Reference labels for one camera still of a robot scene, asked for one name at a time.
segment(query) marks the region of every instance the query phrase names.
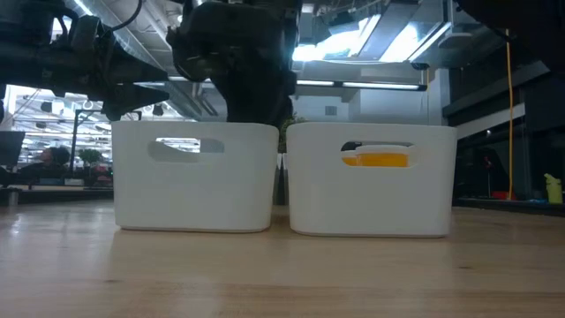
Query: wooden tabletop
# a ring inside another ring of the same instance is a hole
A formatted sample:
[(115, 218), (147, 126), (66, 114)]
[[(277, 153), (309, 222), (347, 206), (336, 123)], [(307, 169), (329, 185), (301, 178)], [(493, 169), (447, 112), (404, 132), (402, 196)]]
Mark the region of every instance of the wooden tabletop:
[(565, 218), (456, 209), (443, 239), (120, 231), (0, 208), (0, 317), (565, 317)]

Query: yellow bottle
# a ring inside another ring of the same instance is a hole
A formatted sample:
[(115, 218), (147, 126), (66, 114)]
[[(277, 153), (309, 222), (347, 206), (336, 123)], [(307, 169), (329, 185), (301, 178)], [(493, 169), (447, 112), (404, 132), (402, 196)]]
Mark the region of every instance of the yellow bottle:
[(563, 204), (563, 190), (561, 188), (561, 180), (554, 178), (552, 175), (546, 173), (547, 183), (547, 199), (552, 204)]

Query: red object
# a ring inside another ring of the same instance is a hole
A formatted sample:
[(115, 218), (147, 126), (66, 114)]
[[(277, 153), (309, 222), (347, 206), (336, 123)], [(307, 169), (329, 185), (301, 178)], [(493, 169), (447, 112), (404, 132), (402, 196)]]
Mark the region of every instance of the red object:
[[(493, 191), (491, 197), (498, 200), (506, 200), (509, 196), (508, 191)], [(512, 193), (512, 200), (516, 200), (516, 194)]]

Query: yellow object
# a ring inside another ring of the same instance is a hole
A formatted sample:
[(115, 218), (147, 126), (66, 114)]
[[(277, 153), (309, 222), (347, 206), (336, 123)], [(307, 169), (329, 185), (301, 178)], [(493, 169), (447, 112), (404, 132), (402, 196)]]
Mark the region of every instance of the yellow object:
[(364, 167), (408, 167), (408, 147), (393, 145), (357, 148), (358, 165)]
[(342, 151), (342, 160), (347, 165), (356, 166), (357, 156), (355, 150)]
[[(510, 30), (508, 29), (506, 29), (506, 36), (510, 36)], [(512, 87), (512, 64), (510, 61), (510, 42), (506, 42), (506, 68), (508, 71), (508, 93), (510, 94), (510, 131), (508, 134), (508, 200), (512, 200), (512, 188), (514, 187), (514, 88)]]
[(563, 190), (561, 188), (561, 180), (554, 178), (552, 175), (546, 173), (547, 183), (547, 199), (549, 203), (552, 204), (562, 204), (563, 203)]

